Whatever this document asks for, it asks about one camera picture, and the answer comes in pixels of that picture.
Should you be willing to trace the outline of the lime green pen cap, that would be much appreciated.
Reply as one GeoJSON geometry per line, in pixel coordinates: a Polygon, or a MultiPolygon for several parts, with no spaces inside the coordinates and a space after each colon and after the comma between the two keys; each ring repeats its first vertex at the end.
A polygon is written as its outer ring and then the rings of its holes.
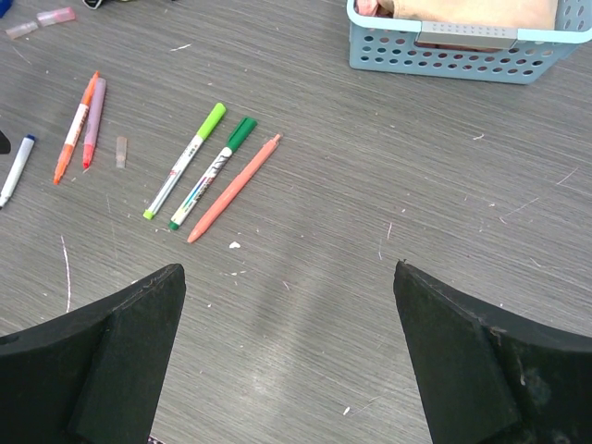
{"type": "Polygon", "coordinates": [[[206,140],[207,137],[212,133],[218,122],[226,114],[226,107],[222,103],[216,103],[210,111],[207,118],[203,121],[196,134],[202,139],[206,140]]]}

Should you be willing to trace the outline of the dark green pen cap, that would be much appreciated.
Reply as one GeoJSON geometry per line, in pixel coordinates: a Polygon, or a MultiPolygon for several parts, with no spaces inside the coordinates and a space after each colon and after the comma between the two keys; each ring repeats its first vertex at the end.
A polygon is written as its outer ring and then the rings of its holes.
{"type": "Polygon", "coordinates": [[[252,117],[244,117],[235,129],[229,134],[226,146],[235,153],[256,128],[258,122],[252,117]]]}

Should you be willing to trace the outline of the blue pen cap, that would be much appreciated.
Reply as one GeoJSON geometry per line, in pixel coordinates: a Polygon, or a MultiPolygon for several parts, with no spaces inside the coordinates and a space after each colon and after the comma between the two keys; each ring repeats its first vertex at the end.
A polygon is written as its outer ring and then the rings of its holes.
{"type": "Polygon", "coordinates": [[[0,18],[12,7],[13,0],[0,0],[0,18]]]}

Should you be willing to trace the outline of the salmon orange pen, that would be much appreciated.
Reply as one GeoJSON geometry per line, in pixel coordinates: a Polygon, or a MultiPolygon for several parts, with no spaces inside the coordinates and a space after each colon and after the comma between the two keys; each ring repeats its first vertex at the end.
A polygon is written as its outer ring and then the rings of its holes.
{"type": "Polygon", "coordinates": [[[278,133],[262,146],[249,164],[230,182],[196,223],[187,239],[188,243],[196,242],[212,226],[270,155],[275,152],[282,138],[283,134],[278,133]]]}

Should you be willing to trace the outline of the purple highlighter pen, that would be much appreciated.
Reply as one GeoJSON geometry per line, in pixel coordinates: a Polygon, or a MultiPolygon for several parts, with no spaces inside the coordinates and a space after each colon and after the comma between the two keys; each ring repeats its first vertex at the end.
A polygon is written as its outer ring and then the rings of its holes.
{"type": "Polygon", "coordinates": [[[88,169],[92,160],[93,153],[97,143],[97,137],[100,127],[100,121],[103,111],[106,91],[106,80],[98,78],[89,108],[86,133],[83,141],[82,167],[88,169]]]}

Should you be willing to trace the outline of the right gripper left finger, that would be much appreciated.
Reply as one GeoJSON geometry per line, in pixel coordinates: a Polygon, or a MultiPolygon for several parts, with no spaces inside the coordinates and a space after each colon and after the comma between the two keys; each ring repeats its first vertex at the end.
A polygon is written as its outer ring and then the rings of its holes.
{"type": "Polygon", "coordinates": [[[171,264],[3,336],[2,442],[148,442],[185,294],[171,264]]]}

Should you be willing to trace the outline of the white pen blue end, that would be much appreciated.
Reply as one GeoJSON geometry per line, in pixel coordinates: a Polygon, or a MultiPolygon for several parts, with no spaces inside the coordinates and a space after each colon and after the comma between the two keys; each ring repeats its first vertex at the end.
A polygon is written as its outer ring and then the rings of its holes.
{"type": "Polygon", "coordinates": [[[18,148],[18,152],[14,159],[12,167],[10,168],[9,173],[6,177],[5,184],[1,190],[1,208],[4,208],[6,206],[14,190],[16,189],[17,184],[19,182],[19,178],[24,170],[24,167],[26,166],[26,163],[29,159],[31,150],[35,142],[36,138],[31,134],[28,134],[23,138],[20,147],[18,148]]]}

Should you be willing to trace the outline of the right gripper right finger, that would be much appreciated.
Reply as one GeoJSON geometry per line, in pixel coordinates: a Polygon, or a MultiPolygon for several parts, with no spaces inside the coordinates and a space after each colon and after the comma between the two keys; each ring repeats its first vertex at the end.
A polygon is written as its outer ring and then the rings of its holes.
{"type": "Polygon", "coordinates": [[[435,443],[588,443],[591,339],[399,261],[393,291],[435,443]]]}

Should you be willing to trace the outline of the white pen lime end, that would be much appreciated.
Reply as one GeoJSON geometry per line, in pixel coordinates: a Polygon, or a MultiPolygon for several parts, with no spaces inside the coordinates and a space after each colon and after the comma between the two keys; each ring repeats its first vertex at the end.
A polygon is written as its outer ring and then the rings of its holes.
{"type": "Polygon", "coordinates": [[[166,201],[168,195],[175,188],[181,175],[184,173],[185,169],[187,168],[187,166],[189,165],[189,163],[191,162],[191,160],[193,159],[193,157],[195,156],[196,152],[199,150],[203,142],[204,138],[199,134],[195,134],[193,136],[190,143],[187,145],[183,153],[176,161],[175,165],[171,168],[166,180],[159,189],[158,193],[153,198],[148,208],[144,210],[144,218],[151,220],[158,213],[158,211],[166,201]]]}

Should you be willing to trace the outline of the clear pink pen cap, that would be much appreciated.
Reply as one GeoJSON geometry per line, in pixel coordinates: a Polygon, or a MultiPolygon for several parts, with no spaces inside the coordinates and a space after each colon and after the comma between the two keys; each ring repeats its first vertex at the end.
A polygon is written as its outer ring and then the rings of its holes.
{"type": "Polygon", "coordinates": [[[40,12],[36,16],[38,22],[43,26],[52,26],[76,19],[74,10],[68,6],[51,11],[40,12]]]}

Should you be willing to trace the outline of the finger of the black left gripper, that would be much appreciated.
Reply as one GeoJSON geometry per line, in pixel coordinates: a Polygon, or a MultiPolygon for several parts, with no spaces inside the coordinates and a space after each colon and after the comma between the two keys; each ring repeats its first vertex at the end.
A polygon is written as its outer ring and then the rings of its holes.
{"type": "Polygon", "coordinates": [[[0,154],[9,154],[11,152],[11,142],[3,131],[0,131],[0,154]]]}

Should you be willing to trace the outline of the white marker green end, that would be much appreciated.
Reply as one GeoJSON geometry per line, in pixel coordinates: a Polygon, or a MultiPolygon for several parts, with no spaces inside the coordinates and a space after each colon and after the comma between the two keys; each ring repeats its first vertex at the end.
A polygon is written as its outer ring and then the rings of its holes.
{"type": "Polygon", "coordinates": [[[230,147],[224,147],[220,151],[210,166],[198,179],[189,194],[184,198],[174,215],[170,218],[168,222],[168,227],[170,229],[177,230],[184,223],[194,206],[200,201],[204,193],[234,153],[235,151],[230,147]]]}

